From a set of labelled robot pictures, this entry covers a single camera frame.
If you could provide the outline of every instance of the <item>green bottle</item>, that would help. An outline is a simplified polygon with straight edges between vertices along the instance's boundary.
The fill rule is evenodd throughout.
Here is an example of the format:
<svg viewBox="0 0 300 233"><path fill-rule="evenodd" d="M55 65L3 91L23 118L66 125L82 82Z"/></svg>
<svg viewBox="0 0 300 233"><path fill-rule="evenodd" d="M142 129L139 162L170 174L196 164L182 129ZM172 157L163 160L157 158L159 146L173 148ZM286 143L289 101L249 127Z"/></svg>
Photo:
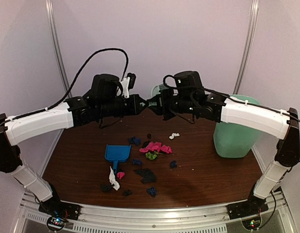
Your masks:
<svg viewBox="0 0 300 233"><path fill-rule="evenodd" d="M240 100L260 104L252 97L231 95ZM213 134L214 146L223 158L243 158L258 140L261 131L232 123L217 123Z"/></svg>

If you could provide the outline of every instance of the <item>wooden table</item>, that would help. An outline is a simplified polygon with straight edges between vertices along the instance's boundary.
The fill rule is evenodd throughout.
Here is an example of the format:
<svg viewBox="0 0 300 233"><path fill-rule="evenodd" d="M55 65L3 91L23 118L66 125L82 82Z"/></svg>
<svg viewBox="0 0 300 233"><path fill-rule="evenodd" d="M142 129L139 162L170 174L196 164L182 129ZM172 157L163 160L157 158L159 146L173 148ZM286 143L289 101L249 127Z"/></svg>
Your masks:
<svg viewBox="0 0 300 233"><path fill-rule="evenodd" d="M201 206L246 199L261 171L252 152L243 159L224 159L217 155L213 145L215 123L199 119L190 125L175 117L163 121L150 110L138 116L122 119L118 124L100 130L97 123L65 130L54 150L44 179L52 183L62 200L82 204L126 208L172 208ZM133 145L129 161L120 164L125 177L119 181L119 191L108 193L100 190L109 184L109 166L104 156L106 145L128 145L132 136L146 141L162 142L173 149L169 155L159 155L150 161ZM169 139L171 133L180 137ZM132 159L143 161L142 168L151 169L157 176L155 183L141 183L141 176L134 169ZM176 160L178 167L169 168ZM154 186L155 198L146 193ZM124 190L133 194L122 196Z"/></svg>

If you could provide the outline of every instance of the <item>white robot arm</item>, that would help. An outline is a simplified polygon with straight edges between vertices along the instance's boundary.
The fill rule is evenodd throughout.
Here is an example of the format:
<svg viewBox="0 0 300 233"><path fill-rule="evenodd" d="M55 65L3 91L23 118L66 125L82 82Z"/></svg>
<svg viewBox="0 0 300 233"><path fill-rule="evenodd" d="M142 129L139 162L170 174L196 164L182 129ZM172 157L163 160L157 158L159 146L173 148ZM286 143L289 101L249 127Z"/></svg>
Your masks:
<svg viewBox="0 0 300 233"><path fill-rule="evenodd" d="M24 116L0 115L0 171L17 179L42 202L41 211L53 216L77 219L78 205L61 202L55 188L20 159L18 144L31 137L59 129L101 122L104 117L137 115L147 107L139 95L129 95L136 76L129 73L123 81L109 74L96 75L91 89L82 97L67 99L52 109Z"/></svg>
<svg viewBox="0 0 300 233"><path fill-rule="evenodd" d="M175 80L176 87L166 84L166 78ZM152 97L149 108L169 120L178 114L192 114L193 119L206 118L216 122L234 123L254 128L279 139L277 154L262 177L254 184L248 200L229 205L231 219L257 214L267 210L265 199L288 170L300 161L300 133L295 109L276 110L238 100L228 94L206 89L196 71L167 75L159 94Z"/></svg>

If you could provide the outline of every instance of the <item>pink fabric scrap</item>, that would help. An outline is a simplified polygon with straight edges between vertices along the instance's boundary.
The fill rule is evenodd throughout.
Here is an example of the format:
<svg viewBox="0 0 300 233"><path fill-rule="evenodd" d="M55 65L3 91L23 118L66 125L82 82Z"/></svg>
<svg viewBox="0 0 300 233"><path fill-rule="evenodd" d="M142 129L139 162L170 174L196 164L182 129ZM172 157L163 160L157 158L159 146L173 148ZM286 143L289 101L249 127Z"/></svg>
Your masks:
<svg viewBox="0 0 300 233"><path fill-rule="evenodd" d="M142 153L147 153L149 151L157 151L157 152L164 152L167 154L172 153L173 151L171 150L171 147L168 147L166 145L161 145L160 142L150 142L149 145L147 145L146 148L140 148L139 149L140 152Z"/></svg>
<svg viewBox="0 0 300 233"><path fill-rule="evenodd" d="M116 176L121 180L125 176L125 173L120 171L116 174Z"/></svg>

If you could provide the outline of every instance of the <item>blue plastic dustpan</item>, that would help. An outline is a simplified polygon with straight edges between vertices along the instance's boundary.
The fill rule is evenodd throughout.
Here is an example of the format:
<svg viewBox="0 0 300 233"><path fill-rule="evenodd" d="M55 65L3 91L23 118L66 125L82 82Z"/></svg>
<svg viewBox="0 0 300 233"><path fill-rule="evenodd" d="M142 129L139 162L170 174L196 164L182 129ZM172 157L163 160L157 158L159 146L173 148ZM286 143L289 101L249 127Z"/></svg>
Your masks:
<svg viewBox="0 0 300 233"><path fill-rule="evenodd" d="M114 174L117 173L118 163L125 163L130 155L130 146L106 146L105 158L108 162L113 163Z"/></svg>

